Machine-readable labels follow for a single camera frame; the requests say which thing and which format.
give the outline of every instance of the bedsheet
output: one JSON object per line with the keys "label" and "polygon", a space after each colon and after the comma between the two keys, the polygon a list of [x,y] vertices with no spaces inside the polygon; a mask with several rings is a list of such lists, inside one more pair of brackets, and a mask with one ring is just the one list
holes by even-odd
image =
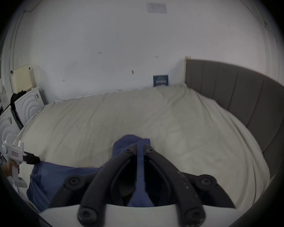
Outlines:
{"label": "bedsheet", "polygon": [[[214,176],[246,212],[269,184],[269,168],[250,131],[230,112],[184,85],[106,93],[46,105],[14,143],[42,161],[100,167],[126,134],[149,138],[180,171]],[[21,164],[29,183],[33,166]]]}

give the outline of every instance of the blue fabric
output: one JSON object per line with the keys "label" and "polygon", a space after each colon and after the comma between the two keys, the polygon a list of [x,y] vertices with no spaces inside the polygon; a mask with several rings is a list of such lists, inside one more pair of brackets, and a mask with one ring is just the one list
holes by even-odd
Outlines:
{"label": "blue fabric", "polygon": [[[136,191],[134,192],[129,207],[153,207],[153,203],[145,192],[144,183],[144,144],[150,144],[149,139],[142,139],[135,135],[125,135],[113,146],[112,158],[125,151],[130,145],[137,144],[137,180]],[[74,168],[61,166],[49,162],[36,164],[30,176],[30,184],[26,192],[28,199],[41,212],[48,208],[49,203],[64,180],[71,175],[88,175],[99,172],[103,167]]]}

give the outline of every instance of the headboard panel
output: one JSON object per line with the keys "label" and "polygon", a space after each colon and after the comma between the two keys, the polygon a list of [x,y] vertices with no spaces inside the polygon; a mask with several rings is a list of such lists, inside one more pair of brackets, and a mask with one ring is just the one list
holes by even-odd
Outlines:
{"label": "headboard panel", "polygon": [[284,158],[284,87],[255,71],[203,60],[186,60],[185,83],[250,130],[273,176]]}

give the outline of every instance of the person's arm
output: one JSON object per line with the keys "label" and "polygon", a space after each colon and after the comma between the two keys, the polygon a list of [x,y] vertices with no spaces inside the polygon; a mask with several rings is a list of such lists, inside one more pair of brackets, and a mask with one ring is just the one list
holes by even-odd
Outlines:
{"label": "person's arm", "polygon": [[20,168],[19,166],[15,163],[14,160],[8,159],[8,162],[5,165],[2,165],[1,168],[5,174],[6,177],[12,176],[12,166],[18,168],[18,174],[20,173]]}

